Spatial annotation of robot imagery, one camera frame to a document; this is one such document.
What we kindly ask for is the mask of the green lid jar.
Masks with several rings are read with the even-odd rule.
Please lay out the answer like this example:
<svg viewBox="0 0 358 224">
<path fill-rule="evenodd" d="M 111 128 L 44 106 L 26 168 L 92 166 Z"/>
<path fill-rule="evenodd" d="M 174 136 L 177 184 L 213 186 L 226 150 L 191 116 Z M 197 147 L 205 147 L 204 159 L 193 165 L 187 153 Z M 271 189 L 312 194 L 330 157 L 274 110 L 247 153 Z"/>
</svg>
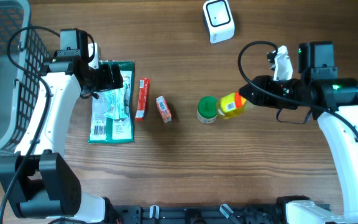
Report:
<svg viewBox="0 0 358 224">
<path fill-rule="evenodd" d="M 200 99 L 197 107 L 197 118 L 204 124 L 215 122 L 217 118 L 218 99 L 213 96 L 205 96 Z"/>
</svg>

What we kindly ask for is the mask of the red white tissue pack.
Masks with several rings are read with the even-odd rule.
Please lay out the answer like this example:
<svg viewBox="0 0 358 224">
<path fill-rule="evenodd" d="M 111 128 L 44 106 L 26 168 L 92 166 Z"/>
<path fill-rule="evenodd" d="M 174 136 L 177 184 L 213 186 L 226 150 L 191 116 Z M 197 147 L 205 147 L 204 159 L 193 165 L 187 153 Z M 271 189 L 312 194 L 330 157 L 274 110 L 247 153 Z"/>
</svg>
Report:
<svg viewBox="0 0 358 224">
<path fill-rule="evenodd" d="M 159 96 L 156 98 L 157 108 L 159 113 L 163 119 L 164 123 L 168 123 L 172 120 L 172 114 L 168 108 L 167 102 L 163 96 Z"/>
</svg>

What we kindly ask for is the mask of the green glove package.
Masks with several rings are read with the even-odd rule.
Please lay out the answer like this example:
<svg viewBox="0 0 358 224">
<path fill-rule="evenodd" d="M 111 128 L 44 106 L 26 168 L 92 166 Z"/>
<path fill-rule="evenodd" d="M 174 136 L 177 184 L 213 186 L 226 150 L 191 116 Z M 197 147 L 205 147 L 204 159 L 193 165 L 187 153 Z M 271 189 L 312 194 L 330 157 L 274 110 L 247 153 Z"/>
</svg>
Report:
<svg viewBox="0 0 358 224">
<path fill-rule="evenodd" d="M 121 144 L 134 141 L 134 124 L 131 118 L 131 103 L 134 85 L 134 62 L 133 61 L 107 61 L 103 60 L 101 64 L 118 64 L 123 87 L 126 88 L 126 112 L 128 118 L 123 121 L 115 121 L 104 116 L 108 107 L 108 100 L 104 92 L 99 92 L 98 99 L 92 99 L 91 127 L 88 142 L 90 144 Z"/>
</svg>

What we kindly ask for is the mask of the light green wipes pack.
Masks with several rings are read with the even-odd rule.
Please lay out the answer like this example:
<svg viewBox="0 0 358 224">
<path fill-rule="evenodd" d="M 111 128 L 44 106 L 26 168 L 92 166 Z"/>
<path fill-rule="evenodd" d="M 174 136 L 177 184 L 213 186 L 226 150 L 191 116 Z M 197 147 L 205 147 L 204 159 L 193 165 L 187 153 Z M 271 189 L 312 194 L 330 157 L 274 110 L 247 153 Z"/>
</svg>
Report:
<svg viewBox="0 0 358 224">
<path fill-rule="evenodd" d="M 115 90 L 109 90 L 104 95 L 108 100 L 108 107 L 104 116 L 115 121 L 123 121 L 128 118 L 126 112 L 126 88 L 122 87 Z"/>
</svg>

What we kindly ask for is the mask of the yellow liquid bottle silver cap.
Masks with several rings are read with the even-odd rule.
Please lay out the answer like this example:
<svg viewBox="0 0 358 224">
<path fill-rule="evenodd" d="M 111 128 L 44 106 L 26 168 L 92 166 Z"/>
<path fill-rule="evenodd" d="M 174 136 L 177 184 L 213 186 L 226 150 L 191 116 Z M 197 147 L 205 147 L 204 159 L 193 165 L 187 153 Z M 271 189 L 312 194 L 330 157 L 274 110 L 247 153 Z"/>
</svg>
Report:
<svg viewBox="0 0 358 224">
<path fill-rule="evenodd" d="M 231 119 L 255 108 L 255 105 L 240 95 L 238 91 L 218 100 L 217 114 L 220 118 Z"/>
</svg>

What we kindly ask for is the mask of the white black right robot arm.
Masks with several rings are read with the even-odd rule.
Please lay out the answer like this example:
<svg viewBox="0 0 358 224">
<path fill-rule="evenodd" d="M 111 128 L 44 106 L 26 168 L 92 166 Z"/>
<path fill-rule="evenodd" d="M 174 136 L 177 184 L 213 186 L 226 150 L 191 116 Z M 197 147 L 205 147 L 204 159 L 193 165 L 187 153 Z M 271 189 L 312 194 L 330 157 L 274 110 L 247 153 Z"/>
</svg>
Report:
<svg viewBox="0 0 358 224">
<path fill-rule="evenodd" d="M 344 212 L 335 216 L 302 196 L 278 200 L 284 223 L 358 223 L 358 80 L 339 78 L 330 41 L 298 46 L 298 71 L 293 78 L 287 51 L 273 46 L 267 54 L 273 75 L 247 78 L 239 90 L 256 106 L 277 111 L 307 107 L 326 138 L 341 185 Z"/>
</svg>

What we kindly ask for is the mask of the red stick sachet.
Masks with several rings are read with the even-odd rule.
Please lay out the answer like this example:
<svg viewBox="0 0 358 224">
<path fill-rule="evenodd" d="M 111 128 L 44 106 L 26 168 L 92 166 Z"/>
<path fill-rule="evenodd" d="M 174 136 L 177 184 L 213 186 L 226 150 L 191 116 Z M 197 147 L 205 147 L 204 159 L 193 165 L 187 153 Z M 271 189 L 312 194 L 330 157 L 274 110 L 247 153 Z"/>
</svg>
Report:
<svg viewBox="0 0 358 224">
<path fill-rule="evenodd" d="M 150 79 L 141 78 L 139 80 L 139 97 L 137 102 L 137 110 L 135 113 L 135 120 L 142 121 L 145 118 L 147 103 L 149 97 Z"/>
</svg>

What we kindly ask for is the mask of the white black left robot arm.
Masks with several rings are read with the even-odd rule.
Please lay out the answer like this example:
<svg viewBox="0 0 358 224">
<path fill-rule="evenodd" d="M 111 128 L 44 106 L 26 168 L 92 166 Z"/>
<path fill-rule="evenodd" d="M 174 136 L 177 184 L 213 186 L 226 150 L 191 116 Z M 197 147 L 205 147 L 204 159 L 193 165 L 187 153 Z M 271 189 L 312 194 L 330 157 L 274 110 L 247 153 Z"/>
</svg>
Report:
<svg viewBox="0 0 358 224">
<path fill-rule="evenodd" d="M 34 73 L 39 95 L 24 136 L 13 155 L 0 158 L 1 210 L 10 206 L 18 218 L 49 218 L 52 223 L 121 223 L 108 198 L 82 191 L 63 156 L 77 99 L 121 88 L 120 69 L 90 66 L 97 56 L 87 32 L 63 29 L 58 36 L 60 48 Z"/>
</svg>

